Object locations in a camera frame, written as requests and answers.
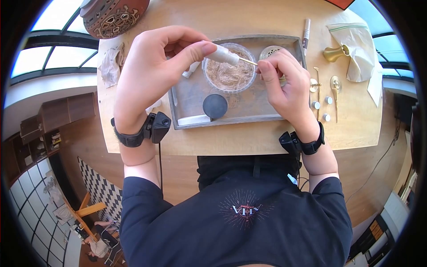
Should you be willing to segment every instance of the wooden easel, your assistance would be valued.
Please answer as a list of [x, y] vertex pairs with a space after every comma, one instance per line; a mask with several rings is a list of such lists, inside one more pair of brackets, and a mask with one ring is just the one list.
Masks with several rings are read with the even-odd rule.
[[95, 242], [98, 241], [98, 238], [96, 238], [96, 236], [92, 233], [92, 231], [89, 229], [89, 227], [87, 226], [87, 224], [85, 223], [84, 220], [82, 220], [83, 216], [92, 214], [94, 212], [100, 211], [103, 208], [106, 208], [107, 206], [102, 203], [99, 202], [97, 204], [93, 204], [89, 207], [86, 207], [89, 203], [89, 200], [91, 199], [91, 195], [89, 194], [89, 192], [86, 193], [85, 198], [83, 199], [82, 204], [80, 205], [79, 210], [74, 211], [73, 208], [70, 206], [70, 204], [68, 203], [68, 201], [65, 199], [65, 197], [62, 197], [64, 199], [65, 204], [68, 207], [68, 210], [70, 210], [70, 213], [73, 215], [73, 217], [79, 221], [79, 223], [81, 223], [81, 225], [83, 226], [83, 229], [87, 232], [87, 234], [93, 238], [93, 240], [95, 240]]

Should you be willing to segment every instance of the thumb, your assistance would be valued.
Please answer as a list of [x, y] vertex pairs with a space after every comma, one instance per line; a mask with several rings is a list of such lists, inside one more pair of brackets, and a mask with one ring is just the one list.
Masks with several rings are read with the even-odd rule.
[[190, 44], [179, 52], [176, 56], [169, 59], [170, 65], [179, 73], [183, 73], [196, 61], [202, 61], [207, 55], [216, 51], [216, 45], [208, 41], [200, 41]]
[[281, 98], [283, 95], [282, 88], [280, 87], [279, 78], [274, 66], [265, 60], [258, 61], [258, 69], [260, 70], [263, 80], [266, 84], [267, 93], [269, 97]]

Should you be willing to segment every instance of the black t-shirt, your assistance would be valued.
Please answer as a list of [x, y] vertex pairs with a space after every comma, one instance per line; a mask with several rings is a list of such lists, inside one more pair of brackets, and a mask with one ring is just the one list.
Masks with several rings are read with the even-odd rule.
[[120, 241], [130, 267], [342, 267], [350, 251], [336, 177], [310, 194], [289, 179], [226, 175], [176, 206], [152, 182], [127, 177], [122, 205]]

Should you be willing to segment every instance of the plastic bag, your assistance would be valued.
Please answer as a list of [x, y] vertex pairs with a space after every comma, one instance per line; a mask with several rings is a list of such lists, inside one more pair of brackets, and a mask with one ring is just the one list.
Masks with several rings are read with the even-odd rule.
[[378, 60], [374, 40], [364, 23], [338, 23], [327, 25], [330, 34], [340, 44], [345, 44], [350, 52], [347, 80], [363, 82], [372, 77]]

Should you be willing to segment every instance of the window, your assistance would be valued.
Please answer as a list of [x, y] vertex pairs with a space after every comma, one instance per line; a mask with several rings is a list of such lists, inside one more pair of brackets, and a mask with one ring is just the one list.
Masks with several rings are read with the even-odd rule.
[[413, 82], [409, 59], [393, 29], [369, 0], [355, 0], [349, 9], [364, 19], [371, 31], [383, 77]]
[[53, 0], [43, 11], [20, 51], [11, 85], [65, 73], [96, 73], [99, 40], [79, 16], [82, 0]]

